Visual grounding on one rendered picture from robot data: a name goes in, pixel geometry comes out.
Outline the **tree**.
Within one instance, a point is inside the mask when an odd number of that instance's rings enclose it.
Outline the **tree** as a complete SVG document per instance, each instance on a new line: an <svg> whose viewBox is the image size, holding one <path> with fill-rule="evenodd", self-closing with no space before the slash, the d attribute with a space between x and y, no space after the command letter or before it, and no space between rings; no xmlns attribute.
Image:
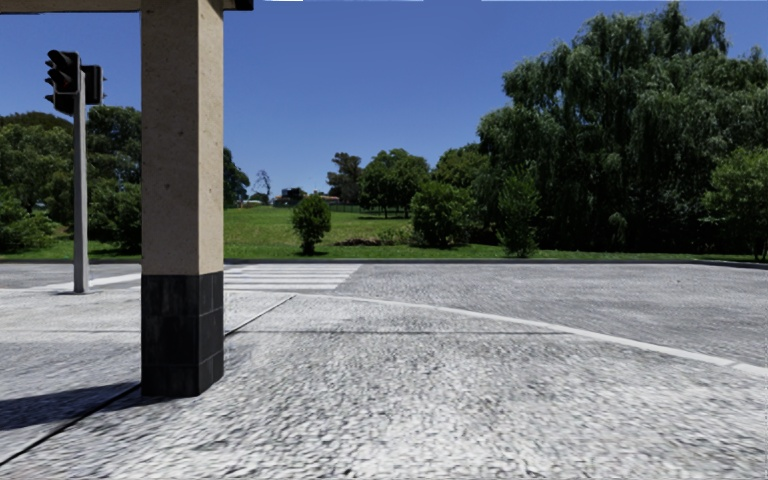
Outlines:
<svg viewBox="0 0 768 480"><path fill-rule="evenodd" d="M292 226L300 239L302 254L312 256L315 246L331 231L331 211L318 194L301 200L292 211Z"/></svg>

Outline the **row of buildings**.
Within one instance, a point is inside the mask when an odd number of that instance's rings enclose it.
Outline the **row of buildings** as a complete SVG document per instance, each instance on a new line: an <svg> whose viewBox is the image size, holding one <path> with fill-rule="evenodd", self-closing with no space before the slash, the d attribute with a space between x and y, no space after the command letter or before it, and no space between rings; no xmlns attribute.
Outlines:
<svg viewBox="0 0 768 480"><path fill-rule="evenodd" d="M313 195L319 196L329 206L341 204L340 198L338 196L325 195L317 191L314 191ZM302 200L304 200L309 196L310 196L309 193L305 192L304 190L298 187L282 189L281 194L276 196L273 199L272 205L277 208L293 207L298 205Z"/></svg>

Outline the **pale concrete building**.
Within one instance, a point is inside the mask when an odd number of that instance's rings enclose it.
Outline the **pale concrete building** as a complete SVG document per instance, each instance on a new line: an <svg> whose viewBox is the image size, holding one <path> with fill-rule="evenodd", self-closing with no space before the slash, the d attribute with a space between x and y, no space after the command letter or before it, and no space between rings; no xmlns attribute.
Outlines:
<svg viewBox="0 0 768 480"><path fill-rule="evenodd" d="M193 397L224 373L224 14L254 0L0 0L0 15L141 21L141 390Z"/></svg>

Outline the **trees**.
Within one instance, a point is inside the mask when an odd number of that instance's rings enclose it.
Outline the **trees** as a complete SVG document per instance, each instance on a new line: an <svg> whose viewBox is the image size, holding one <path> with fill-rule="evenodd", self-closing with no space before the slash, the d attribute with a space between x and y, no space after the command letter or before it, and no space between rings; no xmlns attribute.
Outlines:
<svg viewBox="0 0 768 480"><path fill-rule="evenodd" d="M96 106L86 120L88 236L141 250L141 114ZM56 244L74 226L71 122L41 112L0 116L0 254Z"/></svg>
<svg viewBox="0 0 768 480"><path fill-rule="evenodd" d="M401 213L419 246L728 252L768 260L768 57L718 15L598 15L503 77L509 103L434 167L334 157L330 191Z"/></svg>

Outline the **traffic light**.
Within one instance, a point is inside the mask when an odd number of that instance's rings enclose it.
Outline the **traffic light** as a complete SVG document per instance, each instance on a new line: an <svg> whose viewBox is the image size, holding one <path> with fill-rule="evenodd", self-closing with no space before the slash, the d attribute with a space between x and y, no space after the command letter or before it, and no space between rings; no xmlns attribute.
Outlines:
<svg viewBox="0 0 768 480"><path fill-rule="evenodd" d="M101 66L83 65L77 52L49 50L45 81L53 88L46 99L63 114L73 117L74 185L74 279L76 294L89 292L88 222L87 222L87 105L99 105L105 97Z"/></svg>

